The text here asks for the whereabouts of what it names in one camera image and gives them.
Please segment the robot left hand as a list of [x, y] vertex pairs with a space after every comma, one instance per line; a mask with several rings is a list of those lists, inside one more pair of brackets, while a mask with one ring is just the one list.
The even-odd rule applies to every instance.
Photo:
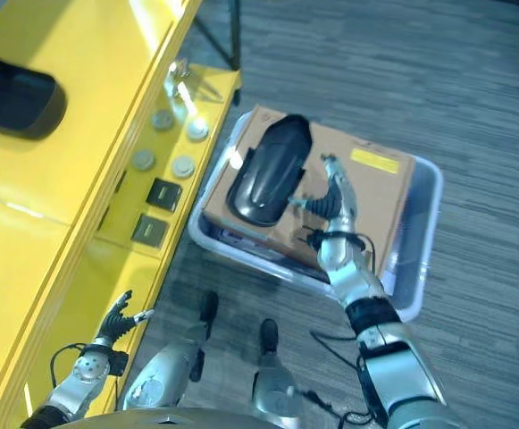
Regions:
[[155, 311], [151, 308], [142, 310], [135, 315], [125, 316], [123, 310], [128, 306], [131, 297], [132, 290], [126, 290], [113, 303], [93, 340], [94, 344], [111, 348], [121, 336], [148, 321], [154, 315]]

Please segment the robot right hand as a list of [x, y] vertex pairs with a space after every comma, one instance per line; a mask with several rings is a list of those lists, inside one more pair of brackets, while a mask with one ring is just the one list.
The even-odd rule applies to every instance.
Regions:
[[326, 232], [356, 232], [357, 200], [355, 190], [335, 155], [321, 155], [328, 189], [317, 199], [289, 198], [292, 206], [319, 216], [327, 222]]

